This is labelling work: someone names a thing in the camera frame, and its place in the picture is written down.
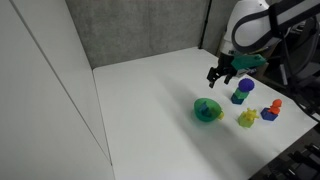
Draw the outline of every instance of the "white tabletop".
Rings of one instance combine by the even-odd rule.
[[[244,103],[232,104],[239,80],[209,88],[216,65],[215,56],[190,48],[94,70],[116,180],[248,179],[316,124],[255,80]],[[201,97],[222,106],[222,121],[195,118]],[[283,107],[274,122],[238,125],[242,111],[260,112],[277,98]]]

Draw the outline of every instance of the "gray wall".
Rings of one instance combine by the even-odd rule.
[[[209,0],[66,0],[92,68],[197,46]],[[237,0],[213,0],[214,53]]]

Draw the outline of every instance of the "red toy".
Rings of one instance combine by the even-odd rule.
[[[271,112],[272,114],[278,115],[280,112],[280,107],[282,105],[282,101],[280,99],[276,99],[273,101],[272,106],[270,106],[270,109],[268,112]]]

